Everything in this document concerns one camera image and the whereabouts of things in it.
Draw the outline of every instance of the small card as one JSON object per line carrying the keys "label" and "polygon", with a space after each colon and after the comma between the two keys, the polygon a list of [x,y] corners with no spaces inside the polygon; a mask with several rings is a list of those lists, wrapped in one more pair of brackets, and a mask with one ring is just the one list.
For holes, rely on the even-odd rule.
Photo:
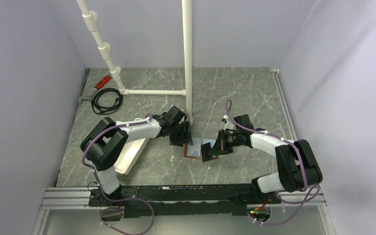
{"label": "small card", "polygon": [[201,158],[201,145],[210,143],[211,148],[214,146],[215,139],[201,139],[201,138],[192,138],[192,145],[185,145],[184,157],[187,158]]}

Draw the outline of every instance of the vertical white pipe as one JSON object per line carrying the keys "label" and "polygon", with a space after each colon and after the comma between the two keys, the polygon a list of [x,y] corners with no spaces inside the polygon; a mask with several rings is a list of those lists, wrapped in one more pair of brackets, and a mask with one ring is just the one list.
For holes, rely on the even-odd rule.
{"label": "vertical white pipe", "polygon": [[100,51],[101,56],[106,61],[106,64],[109,67],[113,80],[117,83],[117,86],[119,87],[120,93],[122,94],[126,93],[126,89],[123,86],[121,78],[120,78],[120,67],[115,66],[113,64],[113,61],[110,59],[110,53],[108,50],[101,51],[103,50],[103,48],[105,48],[106,45],[103,42],[103,39],[101,38],[100,33],[97,30],[97,25],[96,25],[97,14],[94,11],[89,11],[89,7],[87,6],[85,0],[77,0],[77,4],[80,7],[80,10],[83,15],[84,21],[86,22],[87,28],[92,33],[94,40],[97,43],[97,47]]}
{"label": "vertical white pipe", "polygon": [[184,31],[185,90],[188,120],[192,123],[192,2],[182,0],[182,23]]}
{"label": "vertical white pipe", "polygon": [[83,15],[88,16],[90,14],[89,7],[87,6],[87,3],[85,0],[77,0],[78,7],[80,7],[81,13]]}

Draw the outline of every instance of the orange object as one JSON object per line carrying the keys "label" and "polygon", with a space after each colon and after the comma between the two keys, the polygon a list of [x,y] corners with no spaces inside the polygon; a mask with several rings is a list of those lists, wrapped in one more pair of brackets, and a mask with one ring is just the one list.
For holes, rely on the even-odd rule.
{"label": "orange object", "polygon": [[261,206],[261,207],[256,207],[256,208],[254,208],[254,210],[255,210],[255,211],[260,211],[260,210],[262,210],[262,209],[267,205],[267,203],[269,203],[269,198],[266,199],[266,201],[264,202],[263,206]]}
{"label": "orange object", "polygon": [[100,88],[102,88],[109,80],[110,80],[110,76],[104,76],[104,78],[102,78],[95,86],[95,88],[97,88],[98,90],[100,90]]}

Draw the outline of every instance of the red tool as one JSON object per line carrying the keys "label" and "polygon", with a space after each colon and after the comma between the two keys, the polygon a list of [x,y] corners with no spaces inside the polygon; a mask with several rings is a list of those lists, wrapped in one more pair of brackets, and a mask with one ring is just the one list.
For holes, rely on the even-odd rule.
{"label": "red tool", "polygon": [[109,80],[110,80],[110,78],[112,78],[112,77],[110,77],[110,76],[104,76],[104,78],[102,78],[96,85],[95,85],[95,87],[93,88],[93,90],[90,92],[90,93],[88,93],[87,95],[83,95],[83,96],[80,96],[79,98],[78,98],[78,103],[79,104],[81,104],[81,102],[83,101],[83,100],[91,100],[92,99],[92,97],[93,97],[93,95],[98,91],[98,90],[100,90]]}

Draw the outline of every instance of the white pvc pipe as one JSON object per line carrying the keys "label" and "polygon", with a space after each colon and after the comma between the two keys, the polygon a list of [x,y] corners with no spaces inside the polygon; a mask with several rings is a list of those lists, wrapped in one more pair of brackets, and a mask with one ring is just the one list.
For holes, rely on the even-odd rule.
{"label": "white pvc pipe", "polygon": [[167,90],[129,90],[126,89],[124,94],[167,94],[167,95],[185,95],[185,90],[182,91],[167,91]]}
{"label": "white pvc pipe", "polygon": [[84,18],[84,22],[87,25],[87,28],[92,33],[94,40],[97,43],[97,47],[100,51],[101,56],[106,61],[107,66],[109,67],[110,74],[112,75],[113,80],[117,83],[119,87],[120,93],[124,93],[126,88],[123,86],[122,81],[120,79],[120,67],[115,66],[113,61],[110,58],[109,51],[101,51],[105,47],[105,43],[100,36],[100,33],[97,30],[96,20],[97,14],[94,11],[89,11],[89,7],[86,4],[85,0],[77,0],[78,6],[80,7],[82,16]]}
{"label": "white pvc pipe", "polygon": [[182,0],[182,24],[184,31],[185,95],[187,117],[192,123],[192,2]]}

